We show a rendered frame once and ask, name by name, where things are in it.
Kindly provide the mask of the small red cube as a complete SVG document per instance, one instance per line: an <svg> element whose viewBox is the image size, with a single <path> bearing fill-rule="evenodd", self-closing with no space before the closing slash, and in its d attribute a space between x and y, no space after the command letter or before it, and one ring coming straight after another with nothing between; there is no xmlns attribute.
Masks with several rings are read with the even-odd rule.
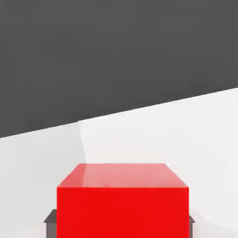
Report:
<svg viewBox="0 0 238 238"><path fill-rule="evenodd" d="M79 164L57 187L57 238L189 238L189 188L165 164Z"/></svg>

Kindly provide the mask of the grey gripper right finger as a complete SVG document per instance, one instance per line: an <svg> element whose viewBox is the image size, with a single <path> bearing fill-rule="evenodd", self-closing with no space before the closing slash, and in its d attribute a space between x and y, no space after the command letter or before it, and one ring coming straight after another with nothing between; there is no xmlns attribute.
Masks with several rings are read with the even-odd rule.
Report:
<svg viewBox="0 0 238 238"><path fill-rule="evenodd" d="M189 216L189 238L193 238L193 224L195 223L195 220L192 218L192 216Z"/></svg>

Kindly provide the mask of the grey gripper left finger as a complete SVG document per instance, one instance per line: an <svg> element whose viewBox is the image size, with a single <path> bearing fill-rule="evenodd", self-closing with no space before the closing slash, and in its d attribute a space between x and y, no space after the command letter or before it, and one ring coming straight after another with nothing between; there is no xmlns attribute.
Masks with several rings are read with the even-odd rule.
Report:
<svg viewBox="0 0 238 238"><path fill-rule="evenodd" d="M53 209L44 221L44 223L46 224L46 238L57 237L56 219L57 219L57 210Z"/></svg>

